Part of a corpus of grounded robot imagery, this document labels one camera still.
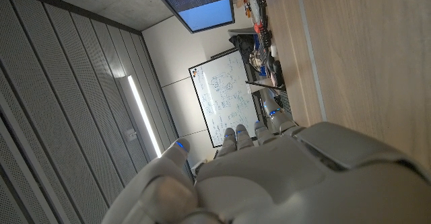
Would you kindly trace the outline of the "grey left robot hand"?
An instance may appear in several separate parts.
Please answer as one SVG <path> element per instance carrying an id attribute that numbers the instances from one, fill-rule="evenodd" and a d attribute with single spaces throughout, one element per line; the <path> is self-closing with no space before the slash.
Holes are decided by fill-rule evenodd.
<path id="1" fill-rule="evenodd" d="M 194 180 L 181 167 L 179 138 L 115 199 L 105 223 L 429 223 L 430 172 L 402 152 L 354 130 L 298 126 L 272 100 L 251 138 L 227 128 L 215 159 Z"/>

